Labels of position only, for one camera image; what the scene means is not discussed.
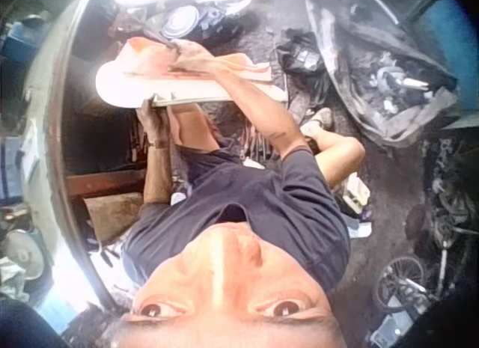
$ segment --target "man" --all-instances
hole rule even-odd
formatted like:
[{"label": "man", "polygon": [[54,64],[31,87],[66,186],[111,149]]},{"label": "man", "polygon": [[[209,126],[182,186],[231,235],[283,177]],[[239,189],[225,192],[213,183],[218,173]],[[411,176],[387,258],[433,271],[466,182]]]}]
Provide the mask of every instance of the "man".
[{"label": "man", "polygon": [[116,347],[343,347],[326,292],[349,258],[347,227],[329,186],[364,149],[311,123],[305,137],[281,105],[202,46],[174,43],[171,70],[209,73],[281,156],[281,173],[248,168],[195,104],[168,108],[191,195],[169,207],[161,115],[138,110],[150,142],[144,207],[123,247],[142,285]]}]

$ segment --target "dirt floor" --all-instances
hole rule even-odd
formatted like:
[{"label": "dirt floor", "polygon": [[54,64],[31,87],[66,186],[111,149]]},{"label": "dirt floor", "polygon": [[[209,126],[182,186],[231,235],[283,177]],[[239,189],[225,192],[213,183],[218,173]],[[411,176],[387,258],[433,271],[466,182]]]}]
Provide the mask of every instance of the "dirt floor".
[{"label": "dirt floor", "polygon": [[[305,0],[262,0],[251,8],[247,19],[244,35],[213,50],[214,53],[240,51],[255,62],[271,61],[275,83],[284,87],[281,70],[274,67],[272,49],[282,29],[309,29]],[[298,90],[289,83],[290,98],[293,99]],[[371,298],[371,288],[380,270],[392,258],[412,250],[406,241],[403,223],[409,210],[424,201],[422,143],[386,152],[361,136],[335,94],[328,99],[327,106],[335,115],[335,131],[355,136],[367,151],[359,176],[372,191],[373,233],[368,238],[352,241],[346,275],[330,297],[348,346],[360,347],[368,331],[376,329],[384,318]],[[214,117],[224,135],[234,135],[240,128],[238,118],[241,114],[234,106],[230,109],[223,106],[221,110],[216,105],[204,108]]]}]

